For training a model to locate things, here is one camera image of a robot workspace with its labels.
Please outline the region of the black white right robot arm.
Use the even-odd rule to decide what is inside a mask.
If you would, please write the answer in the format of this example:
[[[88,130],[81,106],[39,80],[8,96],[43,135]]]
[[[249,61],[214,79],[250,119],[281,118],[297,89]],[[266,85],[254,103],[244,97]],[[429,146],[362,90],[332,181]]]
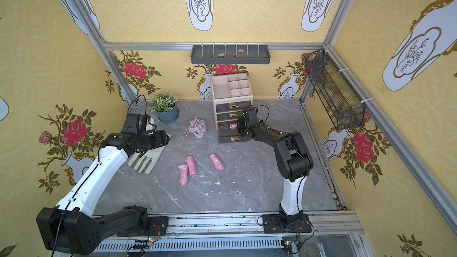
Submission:
[[[285,227],[291,226],[305,219],[303,192],[314,162],[300,132],[276,130],[259,119],[257,112],[256,106],[242,111],[238,132],[273,148],[277,168],[284,178],[279,217]]]

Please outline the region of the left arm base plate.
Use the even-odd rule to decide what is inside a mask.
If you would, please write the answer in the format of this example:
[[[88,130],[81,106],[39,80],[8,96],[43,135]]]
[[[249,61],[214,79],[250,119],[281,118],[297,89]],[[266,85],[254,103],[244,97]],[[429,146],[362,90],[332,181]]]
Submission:
[[[163,237],[166,235],[169,225],[168,216],[150,216],[146,226],[139,226],[117,233],[117,237]]]

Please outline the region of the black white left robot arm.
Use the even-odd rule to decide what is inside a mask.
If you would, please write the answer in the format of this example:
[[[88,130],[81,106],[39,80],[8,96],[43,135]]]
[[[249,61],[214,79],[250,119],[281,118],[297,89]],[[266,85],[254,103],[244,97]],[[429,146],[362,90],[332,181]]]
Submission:
[[[53,208],[43,208],[36,218],[45,248],[51,252],[91,254],[115,234],[149,230],[148,210],[129,206],[94,218],[95,207],[117,170],[134,154],[166,146],[170,138],[157,130],[148,114],[127,114],[120,133],[110,134],[97,157],[74,188]]]

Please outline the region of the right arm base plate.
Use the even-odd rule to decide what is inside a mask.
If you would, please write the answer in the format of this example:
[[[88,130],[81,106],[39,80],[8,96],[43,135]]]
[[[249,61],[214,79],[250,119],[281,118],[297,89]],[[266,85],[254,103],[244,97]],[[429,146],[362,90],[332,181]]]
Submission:
[[[312,227],[307,214],[295,215],[264,214],[262,216],[264,233],[311,233]]]

